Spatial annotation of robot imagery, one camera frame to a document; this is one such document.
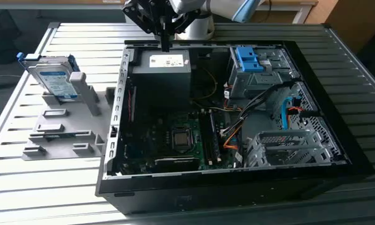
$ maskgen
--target power supply label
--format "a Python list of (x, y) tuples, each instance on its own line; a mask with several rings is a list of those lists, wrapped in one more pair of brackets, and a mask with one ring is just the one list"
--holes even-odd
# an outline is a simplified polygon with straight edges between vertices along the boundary
[(48, 71), (40, 72), (40, 75), (51, 93), (60, 99), (60, 101), (73, 101), (76, 99), (77, 93), (68, 81), (65, 72)]
[(183, 67), (183, 55), (152, 55), (149, 67)]

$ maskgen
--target blue cable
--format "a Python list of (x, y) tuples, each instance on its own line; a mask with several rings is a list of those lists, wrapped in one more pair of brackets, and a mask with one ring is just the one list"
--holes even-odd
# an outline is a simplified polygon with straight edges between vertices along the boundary
[(282, 107), (280, 107), (280, 116), (282, 116), (282, 128), (287, 130), (287, 118), (286, 118), (286, 105), (288, 101), (292, 101), (292, 97), (287, 97), (283, 102), (282, 102)]

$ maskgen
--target open computer case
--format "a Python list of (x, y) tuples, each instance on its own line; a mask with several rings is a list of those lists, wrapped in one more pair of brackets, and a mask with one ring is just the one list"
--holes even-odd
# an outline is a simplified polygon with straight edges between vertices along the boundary
[(375, 173), (295, 42), (125, 46), (96, 188), (124, 214), (298, 201)]

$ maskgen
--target ram slot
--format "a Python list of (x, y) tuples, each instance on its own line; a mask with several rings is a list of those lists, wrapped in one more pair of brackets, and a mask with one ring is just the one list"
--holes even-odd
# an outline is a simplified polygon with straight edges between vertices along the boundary
[(215, 165), (220, 162), (220, 152), (218, 143), (218, 132), (211, 111), (204, 111), (199, 114), (199, 123), (205, 164)]

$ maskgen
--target slatted metal surface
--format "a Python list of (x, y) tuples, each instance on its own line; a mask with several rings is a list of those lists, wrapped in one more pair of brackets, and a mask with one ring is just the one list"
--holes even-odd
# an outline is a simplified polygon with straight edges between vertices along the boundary
[[(219, 40), (294, 40), (375, 167), (375, 80), (320, 25), (218, 24)], [(71, 52), (95, 90), (115, 86), (127, 39), (152, 39), (128, 24), (65, 23), (37, 52)], [(95, 196), (99, 158), (23, 161), (41, 88), (24, 74), (0, 118), (0, 222), (9, 224), (375, 224), (375, 176), (304, 202), (125, 217)]]

